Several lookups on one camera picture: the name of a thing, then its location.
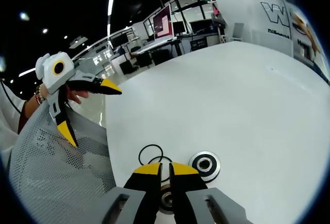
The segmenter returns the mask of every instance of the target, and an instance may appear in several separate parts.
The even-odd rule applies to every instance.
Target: white table
[[[293,223],[316,196],[330,154],[330,88],[295,59],[230,42],[172,59],[120,88],[121,96],[106,97],[118,186],[139,167],[140,149],[157,143],[179,163],[216,153],[221,170],[208,187],[243,206],[254,224]],[[174,223],[162,214],[156,222]]]
[[[154,49],[154,48],[156,48],[158,46],[162,46],[162,45],[164,45],[166,43],[173,42],[175,40],[177,40],[177,37],[166,36],[164,38],[157,39],[154,42],[141,47],[139,50],[136,50],[135,52],[133,52],[131,54],[132,55],[140,55],[140,54],[145,53],[146,51],[149,51],[151,49]]]

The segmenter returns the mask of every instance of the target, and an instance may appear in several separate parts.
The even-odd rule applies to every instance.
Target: cable
[[[9,102],[10,102],[11,105],[16,109],[16,111],[17,111],[20,115],[22,115],[22,112],[17,108],[17,106],[15,106],[15,104],[14,104],[14,103],[12,102],[12,100],[10,99],[10,97],[9,97],[9,95],[8,95],[8,93],[7,93],[7,90],[5,89],[4,83],[3,83],[2,81],[0,81],[0,82],[1,82],[2,88],[4,89],[4,92],[5,92],[5,94],[6,94],[7,98],[8,98],[8,100],[9,100]]]
[[[141,154],[142,154],[143,150],[145,150],[146,148],[151,147],[151,146],[155,146],[155,147],[159,148],[159,150],[160,150],[160,152],[161,152],[161,156],[160,156],[160,160],[159,160],[158,162],[161,162],[161,159],[162,159],[163,156],[164,156],[163,150],[162,150],[161,147],[160,147],[159,145],[157,145],[157,144],[149,144],[149,145],[144,146],[144,147],[140,150],[140,152],[139,152],[139,157],[138,157],[138,158],[139,158],[139,162],[140,162],[141,166],[144,165],[144,164],[141,162]]]
[[[162,160],[163,158],[167,159],[169,162],[172,162],[172,160],[166,156],[156,156],[156,157],[153,157],[149,162],[148,164],[150,164],[154,159],[157,159],[157,158],[160,158],[160,160]],[[165,181],[168,181],[170,179],[170,176],[168,176],[166,179],[162,180],[161,183],[164,183]]]

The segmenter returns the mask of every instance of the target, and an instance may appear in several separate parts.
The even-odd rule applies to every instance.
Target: rubber ring
[[[159,162],[161,162],[161,160],[162,160],[163,158],[167,159],[169,162],[172,162],[172,160],[171,160],[170,158],[166,157],[166,156],[156,156],[156,157],[153,157],[153,158],[148,162],[148,164],[150,164],[154,159],[157,159],[157,158],[160,158],[160,161],[159,161]],[[162,180],[161,183],[164,183],[165,181],[168,181],[169,179],[170,179],[170,177],[168,177],[168,178]]]
[[[142,154],[143,150],[145,150],[146,148],[151,147],[151,146],[155,146],[155,147],[157,147],[157,148],[160,149],[161,156],[157,156],[157,158],[160,158],[158,162],[161,162],[161,159],[164,157],[163,150],[161,149],[161,147],[160,147],[159,145],[157,145],[157,144],[149,144],[149,145],[146,145],[146,146],[144,146],[144,147],[140,150],[140,152],[139,152],[139,162],[140,162],[141,166],[144,166],[144,164],[141,162],[141,154]]]

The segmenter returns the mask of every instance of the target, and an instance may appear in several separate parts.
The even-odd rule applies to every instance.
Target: computer monitor
[[[190,25],[193,33],[202,34],[217,32],[211,19],[191,22]]]
[[[175,35],[186,31],[183,22],[173,22],[173,30]]]
[[[173,35],[170,5],[159,11],[153,18],[155,39]]]
[[[110,40],[111,40],[112,47],[117,48],[118,46],[121,46],[122,44],[127,43],[128,42],[128,37],[124,33],[124,34],[119,35],[117,37],[110,38]]]

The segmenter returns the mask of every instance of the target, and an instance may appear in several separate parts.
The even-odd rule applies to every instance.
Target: bracelet
[[[36,97],[36,101],[37,101],[37,103],[39,104],[39,105],[41,105],[43,102],[44,102],[44,100],[45,100],[45,98],[42,96],[42,94],[41,94],[41,89],[40,89],[40,87],[41,87],[41,85],[39,85],[39,86],[37,86],[37,88],[36,88],[36,95],[35,95],[35,97]]]

